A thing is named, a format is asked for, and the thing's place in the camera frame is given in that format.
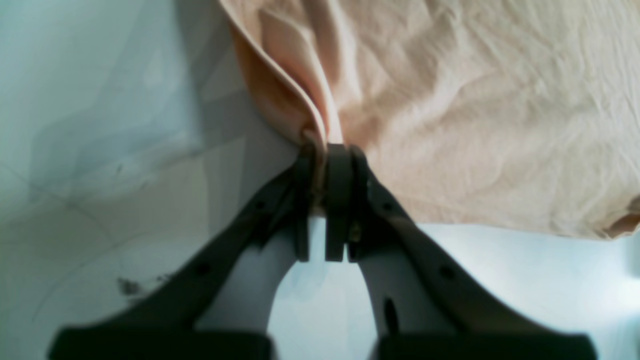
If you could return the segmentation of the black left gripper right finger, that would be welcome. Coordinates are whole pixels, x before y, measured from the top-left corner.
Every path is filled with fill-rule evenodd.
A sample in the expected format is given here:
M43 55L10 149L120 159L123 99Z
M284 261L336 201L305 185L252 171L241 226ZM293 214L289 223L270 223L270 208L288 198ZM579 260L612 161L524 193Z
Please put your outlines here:
M595 360L584 333L517 312L414 223L356 146L326 162L326 259L365 279L379 339L375 360Z

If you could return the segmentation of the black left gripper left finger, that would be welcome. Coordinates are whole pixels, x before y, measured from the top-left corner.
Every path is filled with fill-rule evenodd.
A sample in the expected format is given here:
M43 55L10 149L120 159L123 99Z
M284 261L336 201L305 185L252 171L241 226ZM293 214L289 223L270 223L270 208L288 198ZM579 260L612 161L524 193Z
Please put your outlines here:
M68 326L51 360L272 360L279 284L310 258L312 145L151 295L90 326Z

